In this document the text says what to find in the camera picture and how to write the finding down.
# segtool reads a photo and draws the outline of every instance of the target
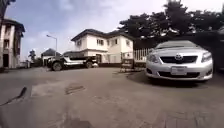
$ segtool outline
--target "parking lot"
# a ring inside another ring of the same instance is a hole
[[[2,112],[7,125],[21,128],[218,128],[224,126],[223,77],[152,83],[143,71],[119,68],[18,70],[0,75],[1,97],[23,86],[29,96]]]

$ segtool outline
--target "white building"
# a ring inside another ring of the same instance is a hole
[[[19,65],[23,24],[4,19],[0,35],[0,68],[16,68]]]
[[[84,56],[97,56],[100,63],[120,63],[121,56],[133,58],[133,38],[122,32],[103,33],[86,29],[72,41],[76,51]]]

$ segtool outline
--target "roof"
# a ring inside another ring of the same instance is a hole
[[[112,38],[115,36],[124,36],[126,38],[129,38],[131,40],[134,40],[134,37],[124,33],[124,32],[120,32],[120,31],[113,31],[113,32],[109,32],[109,33],[104,33],[95,29],[85,29],[84,31],[82,31],[81,33],[79,33],[77,36],[75,36],[71,41],[76,41],[80,38],[82,38],[83,36],[86,36],[87,34],[89,35],[93,35],[93,36],[98,36],[98,37],[102,37],[102,38]]]
[[[55,50],[49,48],[48,50],[46,50],[45,52],[43,52],[43,53],[41,54],[41,56],[55,56]]]
[[[15,20],[4,19],[2,21],[2,24],[5,24],[5,25],[7,25],[7,24],[9,24],[9,25],[15,25],[17,28],[19,28],[20,30],[22,30],[22,32],[25,32],[25,28],[24,28],[23,24],[15,21]]]
[[[159,44],[156,48],[165,48],[172,46],[196,47],[197,45],[188,40],[167,41]]]

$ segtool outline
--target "car logo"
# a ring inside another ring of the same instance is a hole
[[[180,54],[177,54],[177,55],[175,56],[175,59],[180,61],[180,60],[183,59],[183,56],[181,56]]]

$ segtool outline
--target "car hood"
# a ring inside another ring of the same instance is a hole
[[[154,49],[152,54],[157,54],[159,56],[175,56],[177,54],[181,55],[202,55],[207,52],[205,49],[200,47],[178,47],[178,48],[164,48],[164,49]]]

